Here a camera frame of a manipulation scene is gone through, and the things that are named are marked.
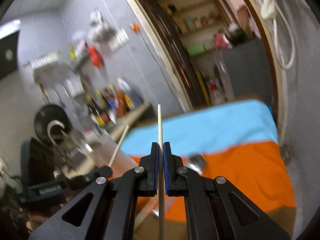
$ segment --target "wooden stick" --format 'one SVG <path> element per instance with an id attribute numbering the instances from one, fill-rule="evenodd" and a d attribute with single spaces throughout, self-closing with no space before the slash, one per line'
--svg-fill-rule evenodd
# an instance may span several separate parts
<path id="1" fill-rule="evenodd" d="M 150 212 L 157 205 L 157 203 L 158 203 L 157 195 L 148 201 L 148 203 L 143 207 L 143 209 L 136 216 L 136 219 L 134 221 L 134 230 L 136 230 L 141 225 L 141 223 L 146 219 L 146 217 L 150 214 Z"/>
<path id="2" fill-rule="evenodd" d="M 130 129 L 130 125 L 127 125 L 127 126 L 125 127 L 122 135 L 121 135 L 121 138 L 120 138 L 120 140 L 119 140 L 119 142 L 118 142 L 118 145 L 117 145 L 117 147 L 116 147 L 115 151 L 113 152 L 112 157 L 111 157 L 111 159 L 110 159 L 110 162 L 109 162 L 109 165 L 108 165 L 110 168 L 111 168 L 111 166 L 113 165 L 113 162 L 114 162 L 114 160 L 116 159 L 116 157 L 117 157 L 117 155 L 118 155 L 118 152 L 119 152 L 119 150 L 120 150 L 122 141 L 123 141 L 123 139 L 125 138 L 125 136 L 127 135 L 129 129 Z"/>
<path id="3" fill-rule="evenodd" d="M 164 170 L 163 170 L 163 138 L 161 105 L 158 105 L 158 144 L 159 150 L 159 172 L 158 172 L 158 196 L 159 196 L 159 240 L 164 240 Z"/>

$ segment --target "wooden shelf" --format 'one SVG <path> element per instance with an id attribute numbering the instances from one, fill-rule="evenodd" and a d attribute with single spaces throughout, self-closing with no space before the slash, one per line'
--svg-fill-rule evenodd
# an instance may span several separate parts
<path id="1" fill-rule="evenodd" d="M 191 30 L 191 31 L 185 33 L 185 34 L 179 34 L 179 37 L 180 37 L 180 38 L 186 37 L 186 36 L 189 36 L 189 35 L 191 35 L 191 34 L 194 34 L 194 33 L 203 31 L 203 30 L 205 30 L 205 29 L 208 29 L 208 28 L 210 28 L 210 27 L 213 27 L 213 26 L 217 25 L 218 23 L 221 23 L 221 20 L 222 20 L 222 18 L 219 16 L 219 17 L 217 17 L 217 18 L 215 19 L 215 22 L 214 22 L 214 23 L 207 24 L 207 25 L 205 25 L 205 26 L 202 26 L 201 28 L 196 28 L 196 29 L 194 29 L 194 30 Z"/>
<path id="2" fill-rule="evenodd" d="M 213 6 L 212 1 L 208 0 L 208 1 L 204 1 L 204 2 L 198 3 L 198 4 L 190 5 L 190 6 L 185 7 L 185 8 L 181 8 L 177 12 L 173 13 L 173 15 L 175 15 L 175 14 L 184 14 L 184 13 L 186 13 L 188 11 L 192 11 L 194 9 L 197 9 L 197 8 L 202 7 L 204 5 L 207 5 L 207 4 L 211 4 Z"/>

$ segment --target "metal pivot screw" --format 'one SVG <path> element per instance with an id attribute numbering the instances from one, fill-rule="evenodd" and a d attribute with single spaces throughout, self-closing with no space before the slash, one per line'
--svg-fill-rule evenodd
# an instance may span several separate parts
<path id="1" fill-rule="evenodd" d="M 99 177 L 96 179 L 96 183 L 101 185 L 104 184 L 107 181 L 107 179 L 105 177 Z"/>
<path id="2" fill-rule="evenodd" d="M 144 172 L 144 167 L 138 166 L 134 168 L 134 172 L 136 173 L 142 173 Z"/>
<path id="3" fill-rule="evenodd" d="M 180 167 L 180 168 L 178 168 L 178 172 L 187 173 L 188 172 L 188 168 L 187 167 Z"/>
<path id="4" fill-rule="evenodd" d="M 225 184 L 225 182 L 227 181 L 226 178 L 224 177 L 217 177 L 216 178 L 216 181 L 219 183 L 219 184 Z"/>

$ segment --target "power cord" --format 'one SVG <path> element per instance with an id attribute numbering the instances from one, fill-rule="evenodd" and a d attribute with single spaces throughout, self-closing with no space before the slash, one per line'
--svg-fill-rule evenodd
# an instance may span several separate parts
<path id="1" fill-rule="evenodd" d="M 289 32 L 288 34 L 289 34 L 290 43 L 291 43 L 291 57 L 290 57 L 289 61 L 287 63 L 285 63 L 282 49 L 278 44 L 279 40 L 278 40 L 277 21 L 276 21 L 276 19 L 274 19 L 273 20 L 273 28 L 274 28 L 274 46 L 275 46 L 275 51 L 276 51 L 276 58 L 277 58 L 277 60 L 279 62 L 279 66 L 282 69 L 289 70 L 293 66 L 294 58 L 295 58 L 295 55 L 296 55 L 296 46 L 295 46 L 295 43 L 294 43 L 293 33 L 292 33 L 292 30 L 290 28 L 290 25 L 289 25 L 287 19 L 285 18 L 283 12 L 279 8 L 276 0 L 272 0 L 272 2 L 275 5 L 276 10 L 279 13 L 280 19 L 282 20 L 282 22 L 284 23 L 285 27 L 287 28 L 287 30 Z"/>
<path id="2" fill-rule="evenodd" d="M 23 190 L 21 183 L 18 181 L 19 176 L 11 176 L 6 171 L 2 171 L 2 172 L 5 173 L 10 179 L 13 179 L 16 183 L 18 183 L 19 186 L 21 187 L 21 189 Z M 1 179 L 3 180 L 3 182 L 5 183 L 2 174 L 0 174 L 0 176 L 1 176 Z"/>
<path id="3" fill-rule="evenodd" d="M 2 177 L 2 173 L 0 173 L 0 178 L 2 179 L 3 183 L 6 184 L 6 182 L 4 181 L 4 179 Z"/>

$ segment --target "wall socket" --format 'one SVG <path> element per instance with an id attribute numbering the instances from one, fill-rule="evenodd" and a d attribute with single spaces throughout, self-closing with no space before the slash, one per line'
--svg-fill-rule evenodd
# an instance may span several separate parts
<path id="1" fill-rule="evenodd" d="M 0 173 L 4 173 L 8 169 L 7 164 L 5 164 L 3 158 L 0 158 Z"/>

